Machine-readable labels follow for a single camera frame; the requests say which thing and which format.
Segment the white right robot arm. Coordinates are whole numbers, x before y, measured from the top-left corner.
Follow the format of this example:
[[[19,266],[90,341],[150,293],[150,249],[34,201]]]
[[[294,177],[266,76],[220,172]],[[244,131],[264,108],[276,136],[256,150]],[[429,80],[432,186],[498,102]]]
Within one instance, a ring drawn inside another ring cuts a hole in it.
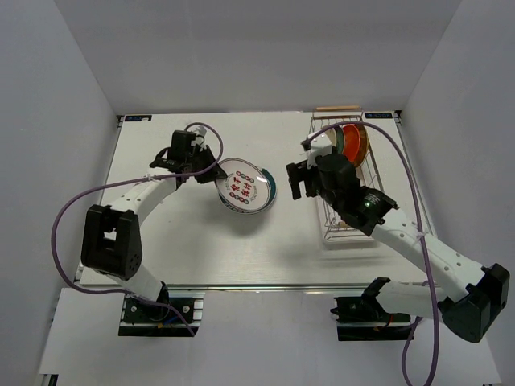
[[[356,168],[332,144],[302,143],[306,160],[287,165],[294,199],[320,197],[350,228],[399,253],[426,273],[425,286],[378,277],[360,296],[375,321],[388,314],[432,318],[461,339],[478,343],[507,303],[509,271],[486,267],[455,251],[418,225],[388,195],[366,187]]]

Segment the white plate green red rim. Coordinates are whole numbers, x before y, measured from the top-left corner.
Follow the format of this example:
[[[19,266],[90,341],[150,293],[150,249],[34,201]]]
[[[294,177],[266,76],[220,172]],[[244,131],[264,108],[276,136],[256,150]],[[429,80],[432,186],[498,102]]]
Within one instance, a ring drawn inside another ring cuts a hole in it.
[[[263,170],[237,166],[228,177],[216,182],[222,203],[240,214],[265,211],[275,200],[277,190],[271,175]]]

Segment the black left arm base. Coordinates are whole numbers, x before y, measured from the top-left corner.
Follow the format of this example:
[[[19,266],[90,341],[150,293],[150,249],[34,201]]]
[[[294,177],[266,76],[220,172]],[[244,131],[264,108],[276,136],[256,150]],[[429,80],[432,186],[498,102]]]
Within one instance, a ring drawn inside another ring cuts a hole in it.
[[[169,307],[157,307],[126,295],[118,324],[120,337],[193,338],[200,328],[204,308],[204,293],[191,290],[161,291],[158,302]]]

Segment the cream plate with print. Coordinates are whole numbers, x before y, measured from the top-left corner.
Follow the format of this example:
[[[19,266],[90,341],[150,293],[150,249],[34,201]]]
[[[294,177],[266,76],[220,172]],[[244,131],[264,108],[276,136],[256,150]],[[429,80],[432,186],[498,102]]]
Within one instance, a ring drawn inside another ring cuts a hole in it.
[[[335,148],[338,145],[337,134],[334,129],[328,129],[328,130],[324,131],[323,133],[321,133],[319,135],[319,139],[321,141],[325,141],[326,143],[330,143],[331,146],[333,146]]]

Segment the white plate red chinese characters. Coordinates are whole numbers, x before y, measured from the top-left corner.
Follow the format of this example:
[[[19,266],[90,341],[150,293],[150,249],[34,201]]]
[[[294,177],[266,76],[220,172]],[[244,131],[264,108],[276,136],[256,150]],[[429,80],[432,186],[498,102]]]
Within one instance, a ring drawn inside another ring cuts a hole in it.
[[[219,166],[227,176],[216,181],[216,189],[230,208],[240,213],[257,213],[269,205],[272,184],[261,169],[240,158],[226,158]]]

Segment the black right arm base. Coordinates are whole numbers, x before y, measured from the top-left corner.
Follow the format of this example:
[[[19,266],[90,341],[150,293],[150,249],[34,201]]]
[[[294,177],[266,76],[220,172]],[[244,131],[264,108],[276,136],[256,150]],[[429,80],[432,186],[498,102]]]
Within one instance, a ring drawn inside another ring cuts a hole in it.
[[[330,309],[336,322],[339,342],[380,342],[409,339],[410,332],[422,318],[405,313],[390,313],[377,299],[389,285],[402,285],[387,277],[378,277],[359,295],[335,296]]]

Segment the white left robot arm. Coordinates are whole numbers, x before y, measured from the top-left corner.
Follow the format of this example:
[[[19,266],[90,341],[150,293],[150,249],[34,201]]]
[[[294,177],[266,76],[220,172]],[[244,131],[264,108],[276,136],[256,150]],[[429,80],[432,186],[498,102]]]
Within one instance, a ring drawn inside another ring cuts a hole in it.
[[[174,131],[171,144],[155,155],[146,177],[113,202],[91,206],[85,217],[81,264],[117,282],[126,294],[143,299],[142,311],[154,321],[168,316],[170,301],[166,285],[142,263],[141,226],[189,178],[205,184],[226,176],[220,156],[214,156],[205,143],[208,131],[221,139],[200,122]]]

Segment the dark green plate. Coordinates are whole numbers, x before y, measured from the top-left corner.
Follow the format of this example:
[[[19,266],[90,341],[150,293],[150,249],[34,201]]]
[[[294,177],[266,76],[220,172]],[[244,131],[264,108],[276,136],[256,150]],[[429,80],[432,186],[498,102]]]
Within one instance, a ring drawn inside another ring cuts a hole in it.
[[[336,134],[336,150],[339,154],[343,154],[345,148],[345,135],[343,128],[341,126],[337,126],[334,128],[334,131]]]

